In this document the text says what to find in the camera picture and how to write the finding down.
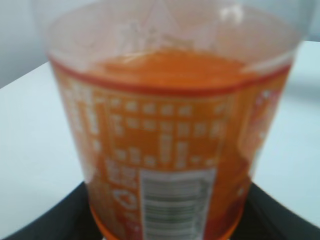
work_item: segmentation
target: plastic container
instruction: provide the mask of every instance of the plastic container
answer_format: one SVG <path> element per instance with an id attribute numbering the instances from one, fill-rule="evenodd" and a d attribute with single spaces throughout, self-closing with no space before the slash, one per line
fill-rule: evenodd
<path id="1" fill-rule="evenodd" d="M 313 2 L 33 2 L 104 236 L 228 239 Z"/>

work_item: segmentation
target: black tray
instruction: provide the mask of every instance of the black tray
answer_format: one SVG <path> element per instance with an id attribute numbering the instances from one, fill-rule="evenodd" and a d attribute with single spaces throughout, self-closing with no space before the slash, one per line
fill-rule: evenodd
<path id="1" fill-rule="evenodd" d="M 101 240 L 85 185 L 53 209 L 4 240 Z M 242 219 L 230 240 L 320 240 L 320 229 L 252 185 Z"/>

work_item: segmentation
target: white wall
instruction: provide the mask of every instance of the white wall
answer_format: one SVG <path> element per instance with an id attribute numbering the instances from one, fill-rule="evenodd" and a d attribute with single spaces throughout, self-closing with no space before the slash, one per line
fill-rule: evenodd
<path id="1" fill-rule="evenodd" d="M 320 41 L 320 0 L 311 37 Z M 0 0 L 0 88 L 46 62 L 29 0 Z"/>
<path id="2" fill-rule="evenodd" d="M 310 39 L 320 41 L 320 0 L 317 0 L 313 24 L 310 31 Z"/>

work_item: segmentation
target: clear plastic cup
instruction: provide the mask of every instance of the clear plastic cup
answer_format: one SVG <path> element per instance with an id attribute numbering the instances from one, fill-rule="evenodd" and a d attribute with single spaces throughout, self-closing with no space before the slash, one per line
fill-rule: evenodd
<path id="1" fill-rule="evenodd" d="M 226 240 L 313 1 L 33 0 L 108 240 Z"/>

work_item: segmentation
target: red stripe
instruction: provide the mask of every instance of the red stripe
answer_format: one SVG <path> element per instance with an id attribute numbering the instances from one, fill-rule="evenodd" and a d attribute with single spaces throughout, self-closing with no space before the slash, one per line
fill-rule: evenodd
<path id="1" fill-rule="evenodd" d="M 214 95 L 224 95 L 224 94 L 228 94 L 228 93 L 246 88 L 256 83 L 262 84 L 262 83 L 271 81 L 283 74 L 286 74 L 291 69 L 291 65 L 287 65 L 271 74 L 261 76 L 258 78 L 244 80 L 237 85 L 223 87 L 223 88 L 214 88 L 214 87 L 174 88 L 174 87 L 152 87 L 152 86 L 144 86 L 144 85 L 106 80 L 103 77 L 92 76 L 86 73 L 76 72 L 70 68 L 63 66 L 59 62 L 53 60 L 52 58 L 50 58 L 50 61 L 51 61 L 51 64 L 54 67 L 58 68 L 60 71 L 63 71 L 67 75 L 70 75 L 71 77 L 76 78 L 80 82 L 84 82 L 87 84 L 92 84 L 95 86 L 100 86 L 106 89 L 117 90 L 121 92 L 130 92 L 130 93 L 147 94 L 147 95 L 161 95 L 161 96 L 179 96 L 179 97 L 211 97 Z"/>

